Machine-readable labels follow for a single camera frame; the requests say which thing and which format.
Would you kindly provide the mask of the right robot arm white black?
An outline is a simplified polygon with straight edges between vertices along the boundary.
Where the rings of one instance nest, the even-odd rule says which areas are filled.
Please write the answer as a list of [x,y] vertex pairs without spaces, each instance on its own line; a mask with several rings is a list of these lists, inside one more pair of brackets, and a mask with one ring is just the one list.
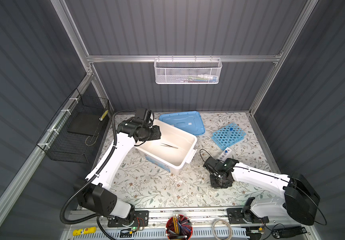
[[268,223],[271,217],[290,217],[306,226],[316,222],[320,196],[301,174],[270,173],[230,158],[220,161],[209,157],[203,167],[209,171],[214,189],[227,189],[234,182],[243,182],[274,194],[270,199],[247,199],[234,214],[247,223]]

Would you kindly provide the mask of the white test tube rack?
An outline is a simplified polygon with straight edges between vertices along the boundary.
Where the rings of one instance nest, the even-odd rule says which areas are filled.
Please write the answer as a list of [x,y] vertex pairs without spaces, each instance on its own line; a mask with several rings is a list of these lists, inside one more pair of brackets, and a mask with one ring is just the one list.
[[224,162],[228,157],[231,156],[232,149],[226,148],[218,157],[217,159]]

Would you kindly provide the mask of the white plastic storage bin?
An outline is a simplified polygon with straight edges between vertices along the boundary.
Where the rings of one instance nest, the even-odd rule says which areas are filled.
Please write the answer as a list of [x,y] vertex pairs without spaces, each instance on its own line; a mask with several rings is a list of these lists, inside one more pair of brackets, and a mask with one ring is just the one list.
[[190,164],[197,152],[197,137],[159,120],[154,120],[153,124],[159,126],[161,138],[147,141],[136,149],[149,162],[171,174],[179,175],[184,165]]

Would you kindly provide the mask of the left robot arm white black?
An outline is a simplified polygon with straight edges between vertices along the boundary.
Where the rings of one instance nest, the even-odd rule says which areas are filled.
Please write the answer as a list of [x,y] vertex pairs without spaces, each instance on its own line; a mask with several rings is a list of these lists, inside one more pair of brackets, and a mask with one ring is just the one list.
[[110,188],[124,158],[136,143],[160,140],[161,131],[158,125],[130,118],[120,123],[114,133],[115,140],[100,162],[85,178],[91,183],[77,194],[76,199],[81,207],[99,216],[117,217],[126,222],[132,222],[135,218],[134,206],[120,200],[110,191]]

